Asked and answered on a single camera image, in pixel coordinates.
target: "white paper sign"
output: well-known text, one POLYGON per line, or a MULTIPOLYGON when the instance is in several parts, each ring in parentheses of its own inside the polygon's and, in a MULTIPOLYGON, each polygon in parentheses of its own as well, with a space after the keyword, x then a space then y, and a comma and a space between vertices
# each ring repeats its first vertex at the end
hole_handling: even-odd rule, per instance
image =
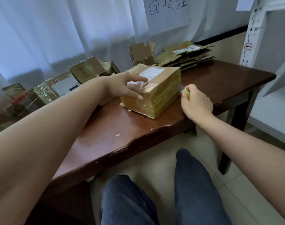
POLYGON ((254 0, 238 0, 236 11, 250 11, 254 0))
MULTIPOLYGON (((154 77, 156 77, 158 74, 160 74, 161 72, 163 72, 165 70, 165 68, 155 68, 155 67, 150 67, 147 70, 143 71, 142 73, 140 73, 140 76, 146 77, 148 78, 149 82, 150 80, 152 80, 154 77)), ((129 83, 131 84, 136 84, 136 85, 144 85, 147 82, 143 82, 143 81, 131 81, 129 83)))
POLYGON ((193 51, 193 50, 198 50, 198 49, 200 49, 199 46, 191 45, 188 48, 181 49, 181 50, 175 50, 173 52, 176 53, 176 54, 180 54, 180 53, 183 53, 183 52, 186 52, 186 51, 193 51))
POLYGON ((61 81, 55 79, 52 82, 52 88, 58 93, 58 95, 60 95, 60 97, 73 91, 81 85, 72 74, 69 74, 69 76, 70 77, 61 81))
POLYGON ((150 35, 189 24, 188 0, 143 0, 150 35))

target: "barcode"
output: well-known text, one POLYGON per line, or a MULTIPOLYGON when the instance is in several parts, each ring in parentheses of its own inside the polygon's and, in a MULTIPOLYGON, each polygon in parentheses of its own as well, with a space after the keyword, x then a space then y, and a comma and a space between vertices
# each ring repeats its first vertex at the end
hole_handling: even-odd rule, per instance
POLYGON ((70 91, 73 91, 75 88, 79 87, 78 85, 73 86, 72 88, 70 88, 70 91))

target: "person's left arm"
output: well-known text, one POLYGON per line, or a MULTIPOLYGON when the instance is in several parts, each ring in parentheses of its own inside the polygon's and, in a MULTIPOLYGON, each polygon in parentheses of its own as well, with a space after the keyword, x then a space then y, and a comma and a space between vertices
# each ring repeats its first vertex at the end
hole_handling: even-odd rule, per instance
POLYGON ((24 224, 93 110, 107 93, 142 99, 128 72, 92 79, 0 132, 0 224, 24 224))

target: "blue jeans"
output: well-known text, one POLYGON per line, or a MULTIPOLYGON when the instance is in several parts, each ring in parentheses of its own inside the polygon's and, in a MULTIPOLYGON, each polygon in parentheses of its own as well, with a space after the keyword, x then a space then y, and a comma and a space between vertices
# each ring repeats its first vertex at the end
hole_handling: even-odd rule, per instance
MULTIPOLYGON (((189 151, 176 154, 177 225, 231 225, 207 170, 189 151)), ((118 175, 103 190, 101 225, 159 225, 153 201, 127 175, 118 175)))

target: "person's left hand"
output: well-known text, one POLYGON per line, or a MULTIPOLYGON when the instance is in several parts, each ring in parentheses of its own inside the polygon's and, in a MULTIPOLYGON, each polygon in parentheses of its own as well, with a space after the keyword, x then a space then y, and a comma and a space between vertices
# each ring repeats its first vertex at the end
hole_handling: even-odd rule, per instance
POLYGON ((121 72, 115 75, 106 76, 105 84, 107 90, 114 96, 130 96, 139 100, 143 100, 143 97, 135 91, 127 87, 129 81, 143 81, 146 82, 148 79, 139 76, 132 75, 128 71, 121 72))

